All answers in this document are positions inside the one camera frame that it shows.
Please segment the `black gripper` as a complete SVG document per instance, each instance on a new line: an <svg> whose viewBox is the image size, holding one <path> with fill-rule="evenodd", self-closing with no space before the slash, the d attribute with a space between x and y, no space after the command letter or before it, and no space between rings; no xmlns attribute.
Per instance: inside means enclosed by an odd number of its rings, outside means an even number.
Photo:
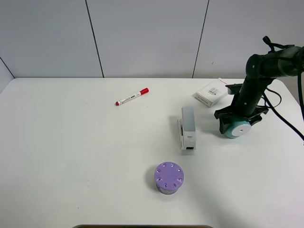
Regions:
<svg viewBox="0 0 304 228"><path fill-rule="evenodd" d="M261 114L267 114L267 107L258 107L258 102L241 99L240 94L233 97L231 105L216 110L214 116L219 119L219 131L221 134L231 134L234 118L248 119L251 126L262 121Z"/></svg>

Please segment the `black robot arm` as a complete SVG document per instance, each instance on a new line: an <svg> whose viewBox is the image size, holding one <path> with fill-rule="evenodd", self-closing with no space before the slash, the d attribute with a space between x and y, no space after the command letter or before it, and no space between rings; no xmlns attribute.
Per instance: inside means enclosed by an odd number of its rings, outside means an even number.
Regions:
<svg viewBox="0 0 304 228"><path fill-rule="evenodd" d="M269 104L259 106L265 90L280 77L300 76L304 71L304 48L288 46L279 51L271 50L266 55L252 55L246 64L246 78L241 84L227 85L228 93L233 95L231 105L216 110L214 116L219 120L219 131L234 138L232 128L242 123L253 126L262 120L274 107Z"/></svg>

